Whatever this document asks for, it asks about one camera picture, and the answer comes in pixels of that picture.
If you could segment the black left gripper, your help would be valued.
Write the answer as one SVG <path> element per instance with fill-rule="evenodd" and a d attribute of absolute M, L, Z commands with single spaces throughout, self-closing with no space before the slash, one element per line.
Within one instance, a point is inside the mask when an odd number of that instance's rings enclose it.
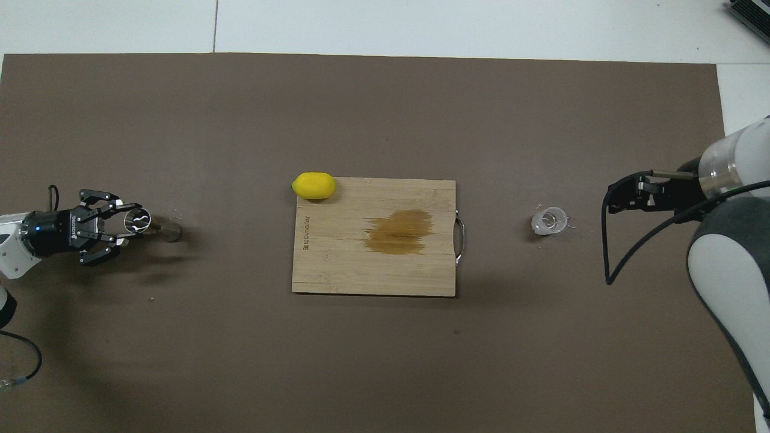
<path fill-rule="evenodd" d="M 93 189 L 81 189 L 79 199 L 79 207 L 33 211 L 23 219 L 23 244 L 31 255 L 50 257 L 55 253 L 77 251 L 81 266 L 96 266 L 120 255 L 129 243 L 129 233 L 77 232 L 73 227 L 78 218 L 107 220 L 118 213 L 140 209 L 142 205 L 124 203 L 117 195 Z"/>

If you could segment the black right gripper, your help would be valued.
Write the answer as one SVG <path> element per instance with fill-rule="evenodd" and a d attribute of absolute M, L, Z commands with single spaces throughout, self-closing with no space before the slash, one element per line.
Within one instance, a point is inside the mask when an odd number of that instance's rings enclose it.
<path fill-rule="evenodd" d="M 652 192 L 644 185 L 651 184 Z M 705 201 L 696 176 L 667 178 L 651 174 L 631 174 L 608 186 L 606 212 L 610 215 L 627 210 L 679 213 Z"/>

